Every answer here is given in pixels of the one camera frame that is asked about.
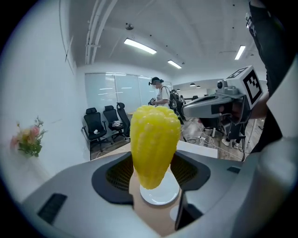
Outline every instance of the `white marker cube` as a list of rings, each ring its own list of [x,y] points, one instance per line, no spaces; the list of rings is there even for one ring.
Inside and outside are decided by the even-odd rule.
[[[228,86],[235,86],[239,92],[247,96],[252,109],[263,95],[260,81],[253,66],[246,66],[236,70],[225,79]]]

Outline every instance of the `chair headrest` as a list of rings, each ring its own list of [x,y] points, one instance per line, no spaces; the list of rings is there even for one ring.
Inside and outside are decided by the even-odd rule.
[[[125,108],[124,103],[122,103],[122,102],[117,102],[117,108]]]
[[[86,110],[86,114],[92,114],[92,113],[96,113],[96,112],[97,112],[97,110],[96,110],[95,107],[88,108],[88,109]]]
[[[104,110],[105,110],[105,111],[112,111],[113,109],[114,109],[113,106],[105,106],[105,107],[104,107]]]

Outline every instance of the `smoke detector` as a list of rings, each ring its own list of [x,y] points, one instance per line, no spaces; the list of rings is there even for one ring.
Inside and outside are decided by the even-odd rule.
[[[134,27],[132,24],[127,24],[127,23],[126,23],[126,27],[125,27],[126,30],[131,31],[131,30],[133,30],[134,28],[135,28],[135,27]]]

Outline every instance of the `chair backrest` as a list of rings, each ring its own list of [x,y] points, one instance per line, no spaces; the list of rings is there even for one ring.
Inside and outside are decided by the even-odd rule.
[[[117,112],[118,112],[118,115],[124,125],[124,134],[128,134],[129,135],[129,128],[130,128],[130,121],[129,121],[129,118],[127,117],[126,115],[126,112],[124,110],[124,103],[122,102],[117,102]]]
[[[84,119],[87,123],[89,134],[94,134],[95,130],[98,130],[98,132],[104,131],[101,121],[101,114],[97,112],[95,107],[88,108],[86,110],[86,115],[84,116]]]
[[[113,123],[114,121],[119,121],[117,112],[113,106],[105,106],[104,109],[103,115],[106,117],[109,124]]]

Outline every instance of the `flower bouquet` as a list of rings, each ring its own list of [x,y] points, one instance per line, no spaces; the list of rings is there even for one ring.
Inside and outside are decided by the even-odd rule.
[[[17,136],[13,136],[11,139],[11,147],[18,147],[19,151],[29,156],[38,157],[41,151],[41,139],[47,131],[41,130],[43,126],[43,121],[37,117],[35,119],[35,124],[31,128],[22,130],[20,124],[17,124],[19,128],[19,133]]]

